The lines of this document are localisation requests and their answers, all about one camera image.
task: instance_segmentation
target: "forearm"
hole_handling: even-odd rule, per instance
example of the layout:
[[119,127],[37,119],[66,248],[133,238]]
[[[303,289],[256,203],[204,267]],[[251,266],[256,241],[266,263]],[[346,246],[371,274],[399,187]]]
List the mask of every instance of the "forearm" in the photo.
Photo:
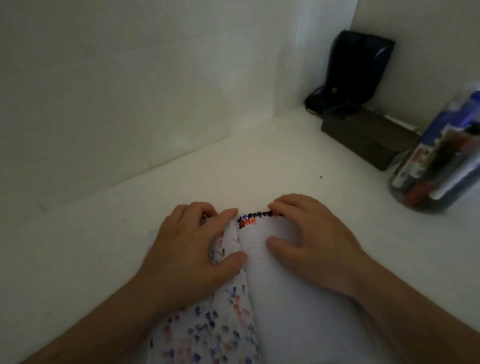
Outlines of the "forearm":
[[145,282],[135,277],[23,364],[95,364],[119,359],[135,347],[162,310],[140,299],[145,289]]
[[352,296],[409,363],[480,363],[480,334],[370,261]]

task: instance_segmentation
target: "left hand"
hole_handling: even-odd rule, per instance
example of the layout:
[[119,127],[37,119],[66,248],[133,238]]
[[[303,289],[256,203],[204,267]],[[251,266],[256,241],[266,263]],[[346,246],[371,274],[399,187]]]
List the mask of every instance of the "left hand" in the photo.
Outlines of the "left hand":
[[[178,205],[163,221],[137,277],[148,282],[149,297],[158,313],[186,307],[207,298],[231,281],[247,261],[237,252],[212,266],[210,241],[238,213],[236,208],[218,214],[207,202]],[[202,216],[211,217],[200,226]]]

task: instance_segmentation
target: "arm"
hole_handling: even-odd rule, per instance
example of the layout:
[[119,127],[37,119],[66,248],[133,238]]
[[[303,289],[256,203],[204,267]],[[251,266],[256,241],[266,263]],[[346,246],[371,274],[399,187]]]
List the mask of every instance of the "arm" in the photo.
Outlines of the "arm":
[[[204,214],[215,217],[200,226]],[[216,267],[208,263],[210,241],[236,214],[237,209],[217,214],[207,203],[177,206],[162,223],[135,277],[23,363],[96,364],[121,358],[138,344],[156,318],[208,297],[245,264],[247,256],[242,252]]]
[[295,222],[301,247],[277,238],[268,249],[305,280],[357,300],[408,363],[480,363],[480,334],[371,259],[317,200],[290,194],[269,207]]

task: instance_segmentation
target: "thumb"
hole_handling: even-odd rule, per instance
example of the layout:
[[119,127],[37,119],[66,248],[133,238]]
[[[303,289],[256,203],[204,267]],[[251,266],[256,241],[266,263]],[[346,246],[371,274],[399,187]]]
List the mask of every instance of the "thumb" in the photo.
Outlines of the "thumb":
[[302,266],[303,250],[301,248],[273,236],[267,239],[267,248],[288,269],[298,272]]
[[221,287],[230,282],[245,265],[247,259],[248,256],[244,252],[236,252],[212,267],[215,285]]

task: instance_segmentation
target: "finger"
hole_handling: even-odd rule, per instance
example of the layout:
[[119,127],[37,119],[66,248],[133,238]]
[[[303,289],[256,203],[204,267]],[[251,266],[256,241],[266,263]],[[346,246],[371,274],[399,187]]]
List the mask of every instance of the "finger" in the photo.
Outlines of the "finger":
[[248,256],[244,252],[237,252],[222,260],[215,267],[209,267],[210,279],[216,289],[230,282],[245,265],[247,259]]
[[267,248],[286,268],[299,273],[304,261],[303,249],[276,237],[267,239]]
[[313,212],[315,203],[313,198],[307,198],[307,196],[301,194],[285,194],[276,198],[275,201],[283,202],[284,204],[298,207],[306,212]]
[[200,226],[200,220],[203,215],[211,218],[217,216],[218,213],[215,211],[212,204],[209,204],[208,202],[192,202],[185,210],[181,221],[186,225],[197,227]]
[[237,208],[229,208],[228,210],[222,211],[215,216],[214,218],[209,219],[201,228],[200,234],[205,238],[207,243],[213,239],[213,237],[219,234],[238,214]]
[[185,210],[188,208],[189,205],[178,205],[176,206],[172,213],[170,214],[170,222],[177,223],[180,221],[181,217],[185,213]]
[[275,201],[268,204],[268,208],[274,212],[283,214],[287,219],[293,221],[299,227],[302,227],[305,222],[305,216],[307,213],[296,206]]

